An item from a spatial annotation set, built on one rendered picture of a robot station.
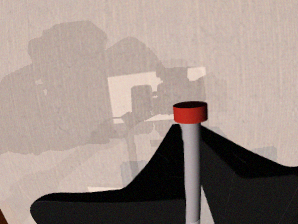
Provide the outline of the grey tapered pin with red head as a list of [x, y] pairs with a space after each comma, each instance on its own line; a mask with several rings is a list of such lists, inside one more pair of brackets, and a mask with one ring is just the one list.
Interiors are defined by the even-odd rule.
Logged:
[[186, 224], [201, 224], [201, 123], [209, 120], [208, 103], [182, 101], [173, 105], [173, 112], [184, 139]]

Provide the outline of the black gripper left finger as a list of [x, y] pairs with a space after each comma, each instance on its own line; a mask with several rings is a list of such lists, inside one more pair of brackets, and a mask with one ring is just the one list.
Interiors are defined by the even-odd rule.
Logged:
[[182, 140], [181, 125], [173, 124], [125, 188], [44, 194], [29, 213], [36, 224], [186, 224]]

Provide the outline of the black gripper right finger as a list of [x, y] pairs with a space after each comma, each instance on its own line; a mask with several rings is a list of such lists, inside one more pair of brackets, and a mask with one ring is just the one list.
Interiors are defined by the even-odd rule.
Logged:
[[291, 224], [298, 165], [286, 167], [201, 125], [201, 186], [214, 224]]

